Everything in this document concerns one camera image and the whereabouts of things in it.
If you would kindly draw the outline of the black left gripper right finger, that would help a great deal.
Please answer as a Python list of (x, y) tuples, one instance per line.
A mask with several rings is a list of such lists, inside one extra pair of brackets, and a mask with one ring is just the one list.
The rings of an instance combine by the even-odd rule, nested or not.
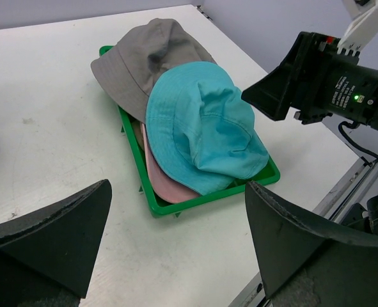
[(256, 182), (245, 202), (265, 297), (274, 306), (378, 306), (378, 196), (344, 226)]

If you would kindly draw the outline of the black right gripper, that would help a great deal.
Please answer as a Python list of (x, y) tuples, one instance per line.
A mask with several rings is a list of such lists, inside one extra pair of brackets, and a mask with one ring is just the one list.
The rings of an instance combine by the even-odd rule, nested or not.
[(301, 32), (283, 65), (242, 92), (241, 98), (273, 121), (290, 106), (305, 124), (337, 114), (378, 131), (378, 70), (358, 64), (358, 54), (338, 52), (339, 40)]

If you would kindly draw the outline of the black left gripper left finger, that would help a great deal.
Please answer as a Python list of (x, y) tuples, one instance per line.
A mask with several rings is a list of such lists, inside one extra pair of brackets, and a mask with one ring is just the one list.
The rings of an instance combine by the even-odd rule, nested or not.
[(105, 179), (0, 224), (0, 306), (79, 306), (112, 199)]

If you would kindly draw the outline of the teal bucket hat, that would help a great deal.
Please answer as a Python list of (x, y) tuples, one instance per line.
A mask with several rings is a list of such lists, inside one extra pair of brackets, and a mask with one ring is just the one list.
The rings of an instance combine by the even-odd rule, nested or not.
[(163, 73), (148, 99), (145, 124), (163, 172), (202, 196), (254, 177), (269, 161), (252, 107), (228, 73), (211, 62)]

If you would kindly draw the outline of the grey bucket hat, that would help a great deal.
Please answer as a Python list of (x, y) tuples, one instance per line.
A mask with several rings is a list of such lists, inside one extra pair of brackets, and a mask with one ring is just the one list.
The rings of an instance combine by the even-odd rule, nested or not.
[(91, 62), (91, 70), (110, 98), (144, 123), (148, 99), (158, 78), (169, 69), (193, 61), (215, 62), (175, 19), (153, 19), (132, 28)]

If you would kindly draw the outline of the green plastic tray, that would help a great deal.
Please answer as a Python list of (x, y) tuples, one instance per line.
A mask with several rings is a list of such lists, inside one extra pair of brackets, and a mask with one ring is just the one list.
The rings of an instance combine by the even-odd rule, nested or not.
[(166, 216), (169, 214), (179, 215), (181, 212), (197, 207), (199, 205), (242, 193), (245, 189), (246, 183), (251, 180), (256, 180), (263, 185), (269, 185), (276, 183), (280, 179), (280, 171), (272, 157), (269, 156), (269, 161), (266, 167), (250, 179), (236, 179), (222, 191), (210, 193), (204, 196), (200, 195), (199, 197), (189, 201), (182, 203), (168, 203), (167, 201), (161, 199), (156, 195), (148, 178), (143, 137), (140, 127), (140, 124), (142, 122), (132, 117), (120, 106), (118, 106), (118, 111), (123, 124), (122, 132), (126, 134), (126, 137), (129, 141), (130, 148), (141, 179), (140, 191), (145, 193), (150, 212), (156, 217)]

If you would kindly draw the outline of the pink baseball cap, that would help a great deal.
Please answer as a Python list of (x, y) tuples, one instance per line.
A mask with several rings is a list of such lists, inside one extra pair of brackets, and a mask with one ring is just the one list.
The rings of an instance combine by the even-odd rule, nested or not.
[(140, 127), (148, 178), (156, 195), (168, 203), (182, 203), (199, 197), (200, 195), (197, 192), (174, 181), (163, 172), (151, 151), (145, 124), (141, 123)]

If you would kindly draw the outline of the aluminium frame rail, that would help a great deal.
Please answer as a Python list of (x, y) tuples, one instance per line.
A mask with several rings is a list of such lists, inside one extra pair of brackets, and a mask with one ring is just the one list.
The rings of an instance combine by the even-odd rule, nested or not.
[[(378, 196), (378, 161), (358, 160), (326, 197), (309, 210), (332, 222), (350, 225), (368, 215), (368, 200)], [(265, 297), (260, 270), (232, 301), (233, 306), (274, 306)]]

